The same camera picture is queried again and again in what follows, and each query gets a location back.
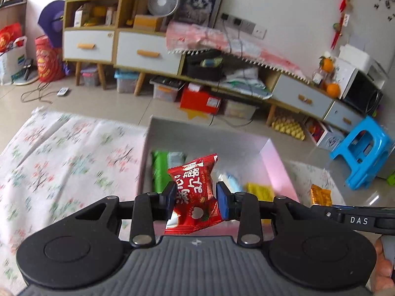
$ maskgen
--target remote control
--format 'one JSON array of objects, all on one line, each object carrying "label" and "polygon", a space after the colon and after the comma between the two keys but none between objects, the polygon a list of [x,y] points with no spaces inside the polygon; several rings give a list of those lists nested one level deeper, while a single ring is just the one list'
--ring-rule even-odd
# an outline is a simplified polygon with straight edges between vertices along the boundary
[{"label": "remote control", "polygon": [[62,88],[59,90],[58,96],[65,96],[68,91],[69,91],[69,88]]}]

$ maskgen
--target gray ribbed surface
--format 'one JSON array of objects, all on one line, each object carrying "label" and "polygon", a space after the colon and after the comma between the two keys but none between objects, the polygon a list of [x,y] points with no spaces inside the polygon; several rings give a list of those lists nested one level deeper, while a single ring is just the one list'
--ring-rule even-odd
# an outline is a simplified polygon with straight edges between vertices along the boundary
[{"label": "gray ribbed surface", "polygon": [[241,248],[231,237],[167,236],[158,246],[132,252],[116,275],[96,286],[69,292],[29,286],[20,294],[46,295],[364,296],[370,292],[364,287],[340,293],[303,289],[278,276],[259,251]]}]

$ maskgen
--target electric fan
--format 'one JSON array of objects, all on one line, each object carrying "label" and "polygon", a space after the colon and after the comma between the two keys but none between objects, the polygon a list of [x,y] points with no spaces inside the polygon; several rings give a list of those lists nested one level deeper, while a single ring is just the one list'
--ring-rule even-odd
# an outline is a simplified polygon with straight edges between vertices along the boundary
[{"label": "electric fan", "polygon": [[148,0],[148,11],[156,17],[167,17],[177,10],[180,0]]}]

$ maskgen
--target egg tray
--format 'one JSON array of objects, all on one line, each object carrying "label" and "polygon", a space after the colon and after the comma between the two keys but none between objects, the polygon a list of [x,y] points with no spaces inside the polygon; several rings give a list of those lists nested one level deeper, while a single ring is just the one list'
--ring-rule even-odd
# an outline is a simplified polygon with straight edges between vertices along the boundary
[{"label": "egg tray", "polygon": [[288,134],[291,137],[301,141],[303,141],[306,137],[300,123],[291,117],[275,117],[271,127],[275,131]]}]

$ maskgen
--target pink cloth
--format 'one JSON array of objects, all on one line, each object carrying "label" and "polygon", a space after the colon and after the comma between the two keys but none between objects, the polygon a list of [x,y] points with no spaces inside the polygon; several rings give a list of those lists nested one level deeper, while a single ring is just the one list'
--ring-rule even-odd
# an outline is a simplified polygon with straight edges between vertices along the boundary
[{"label": "pink cloth", "polygon": [[257,38],[233,38],[222,31],[172,21],[166,32],[166,45],[169,51],[184,52],[189,50],[218,49],[233,54],[252,63],[284,71],[299,79],[306,80],[300,68],[287,59],[269,52],[263,42]]}]

